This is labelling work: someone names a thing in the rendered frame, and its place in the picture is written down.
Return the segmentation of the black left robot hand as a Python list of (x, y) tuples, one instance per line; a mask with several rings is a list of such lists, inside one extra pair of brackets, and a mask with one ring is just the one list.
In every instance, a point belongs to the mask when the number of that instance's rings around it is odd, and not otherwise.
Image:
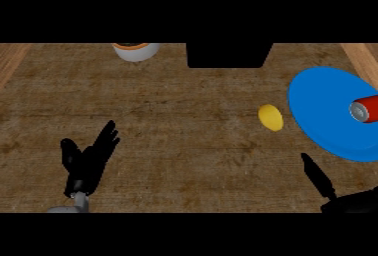
[(64, 194), (68, 198), (77, 192), (83, 192), (87, 196), (95, 193), (118, 143), (120, 138), (114, 121), (108, 122), (95, 143), (84, 150), (80, 150), (70, 138), (61, 140), (62, 165), (68, 171)]

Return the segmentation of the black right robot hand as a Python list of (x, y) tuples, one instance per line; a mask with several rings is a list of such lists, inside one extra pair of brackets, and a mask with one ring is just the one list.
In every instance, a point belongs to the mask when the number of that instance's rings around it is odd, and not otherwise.
[(301, 154), (304, 173), (328, 202), (321, 206), (325, 214), (377, 213), (378, 186), (366, 191), (338, 197), (332, 182), (307, 153)]

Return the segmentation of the blue round placemat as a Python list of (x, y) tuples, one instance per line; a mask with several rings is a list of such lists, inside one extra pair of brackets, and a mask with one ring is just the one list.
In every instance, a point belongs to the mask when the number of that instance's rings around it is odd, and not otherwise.
[(358, 121), (352, 102), (378, 90), (350, 72), (312, 67), (291, 80), (287, 100), (296, 122), (330, 153), (358, 162), (378, 162), (378, 122)]

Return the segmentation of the red can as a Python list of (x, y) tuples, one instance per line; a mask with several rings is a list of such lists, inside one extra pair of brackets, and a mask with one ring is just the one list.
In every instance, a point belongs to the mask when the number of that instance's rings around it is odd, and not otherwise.
[(352, 117), (362, 123), (374, 123), (378, 121), (378, 95), (356, 99), (349, 111)]

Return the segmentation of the yellow lemon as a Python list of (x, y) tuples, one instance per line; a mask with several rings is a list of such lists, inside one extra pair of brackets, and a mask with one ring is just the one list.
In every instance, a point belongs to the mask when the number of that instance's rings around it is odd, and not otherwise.
[(279, 109), (272, 104), (260, 106), (259, 119), (269, 130), (278, 132), (284, 128), (284, 117)]

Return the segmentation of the brown wooden board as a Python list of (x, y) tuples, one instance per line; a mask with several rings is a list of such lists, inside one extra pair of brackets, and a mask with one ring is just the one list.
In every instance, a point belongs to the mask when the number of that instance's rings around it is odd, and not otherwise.
[(30, 48), (28, 43), (0, 43), (0, 90), (5, 88)]

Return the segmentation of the white cup with orange rim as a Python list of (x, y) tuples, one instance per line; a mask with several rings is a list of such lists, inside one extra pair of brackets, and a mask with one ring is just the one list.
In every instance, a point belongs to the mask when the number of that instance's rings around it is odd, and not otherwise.
[(160, 50), (160, 43), (142, 43), (126, 46), (118, 43), (112, 44), (118, 57), (129, 62), (141, 62), (154, 57)]

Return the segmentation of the pale wooden board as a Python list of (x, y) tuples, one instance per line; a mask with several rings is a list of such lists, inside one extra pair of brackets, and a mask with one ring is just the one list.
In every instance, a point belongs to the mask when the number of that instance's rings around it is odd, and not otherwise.
[(378, 43), (341, 43), (362, 79), (378, 90)]

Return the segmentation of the black box appliance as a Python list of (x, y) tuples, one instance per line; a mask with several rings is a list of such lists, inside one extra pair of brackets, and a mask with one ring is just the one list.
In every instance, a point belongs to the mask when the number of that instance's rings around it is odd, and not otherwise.
[(272, 43), (241, 43), (214, 45), (186, 44), (188, 66), (191, 68), (260, 68), (265, 64)]

